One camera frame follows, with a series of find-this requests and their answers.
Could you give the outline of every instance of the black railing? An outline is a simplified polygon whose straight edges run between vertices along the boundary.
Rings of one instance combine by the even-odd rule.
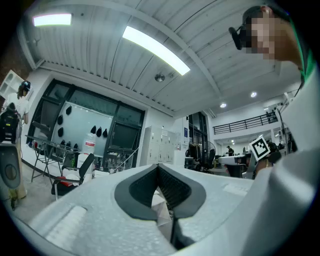
[[[259,115],[253,118],[245,119],[238,122],[232,122],[224,125],[213,127],[214,134],[232,133],[240,130],[250,129],[257,126],[264,126],[278,121],[275,112]]]

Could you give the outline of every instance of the white ceiling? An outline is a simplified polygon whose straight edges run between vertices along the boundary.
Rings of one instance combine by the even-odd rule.
[[[300,79],[279,65],[238,51],[228,32],[260,0],[56,0],[27,13],[27,46],[42,67],[77,76],[181,117],[211,108],[223,111],[286,92]],[[71,26],[34,27],[32,16],[72,13]],[[181,76],[144,48],[122,38],[126,26],[153,37],[184,61]],[[165,75],[155,81],[157,73]],[[252,91],[258,92],[254,99]]]

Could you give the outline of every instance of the vr headset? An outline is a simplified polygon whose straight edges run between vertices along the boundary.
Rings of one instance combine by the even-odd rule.
[[[270,7],[273,13],[280,17],[281,19],[289,22],[290,18],[285,11],[279,10],[275,7]],[[234,27],[229,27],[229,33],[232,36],[234,44],[238,50],[242,48],[251,48],[252,47],[252,35],[251,35],[251,19],[258,18],[262,15],[260,6],[253,6],[246,10],[242,16],[242,25],[235,29]]]

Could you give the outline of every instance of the white shirt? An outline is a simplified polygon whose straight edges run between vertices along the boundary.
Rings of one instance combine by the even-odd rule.
[[[8,95],[3,107],[6,109],[10,103],[15,105],[15,109],[18,111],[21,118],[24,118],[24,114],[29,112],[29,101],[24,96],[18,98],[16,93],[11,93]]]

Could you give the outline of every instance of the table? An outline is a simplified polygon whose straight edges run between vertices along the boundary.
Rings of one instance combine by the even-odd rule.
[[[33,140],[33,141],[41,142],[41,148],[40,149],[36,149],[36,148],[34,149],[36,159],[35,159],[35,163],[34,163],[34,166],[33,166],[31,182],[33,182],[34,178],[37,178],[37,177],[41,176],[41,173],[38,174],[37,176],[34,176],[36,165],[37,165],[38,161],[40,161],[41,163],[45,164],[45,168],[44,168],[42,176],[45,176],[45,172],[47,172],[51,185],[53,183],[52,183],[52,180],[51,180],[51,177],[50,177],[50,172],[49,172],[48,165],[57,162],[58,166],[59,166],[60,174],[62,173],[61,167],[60,167],[60,161],[59,161],[60,154],[59,154],[59,156],[56,157],[57,160],[52,158],[52,154],[54,152],[54,149],[61,150],[62,155],[63,155],[62,158],[64,158],[66,154],[80,153],[79,149],[77,149],[77,148],[69,147],[69,146],[66,146],[66,145],[61,145],[59,143],[55,143],[55,142],[50,141],[50,140],[46,140],[46,139],[43,139],[43,138],[34,137],[34,136],[30,136],[30,135],[26,135],[26,137],[31,139],[31,140]]]

